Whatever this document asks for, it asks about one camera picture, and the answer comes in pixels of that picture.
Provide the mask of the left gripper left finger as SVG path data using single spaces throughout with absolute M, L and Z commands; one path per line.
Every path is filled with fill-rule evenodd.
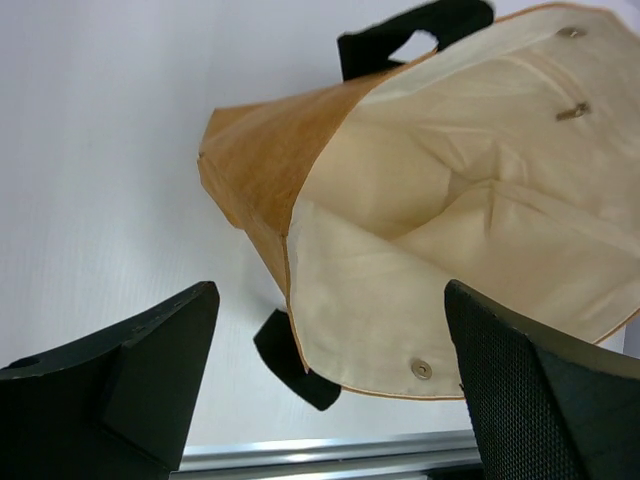
M 178 471 L 219 310 L 214 283 L 1 370 L 4 479 Z

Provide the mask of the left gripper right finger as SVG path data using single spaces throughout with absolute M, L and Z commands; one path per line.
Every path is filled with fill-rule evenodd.
M 456 280 L 444 307 L 485 478 L 638 478 L 638 359 Z

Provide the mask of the tan canvas tote bag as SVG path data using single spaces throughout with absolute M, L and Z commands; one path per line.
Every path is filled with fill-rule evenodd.
M 590 343 L 639 311 L 639 35 L 551 3 L 437 1 L 338 41 L 341 83 L 216 109 L 203 187 L 285 306 L 255 336 L 318 410 L 462 395 L 459 280 Z

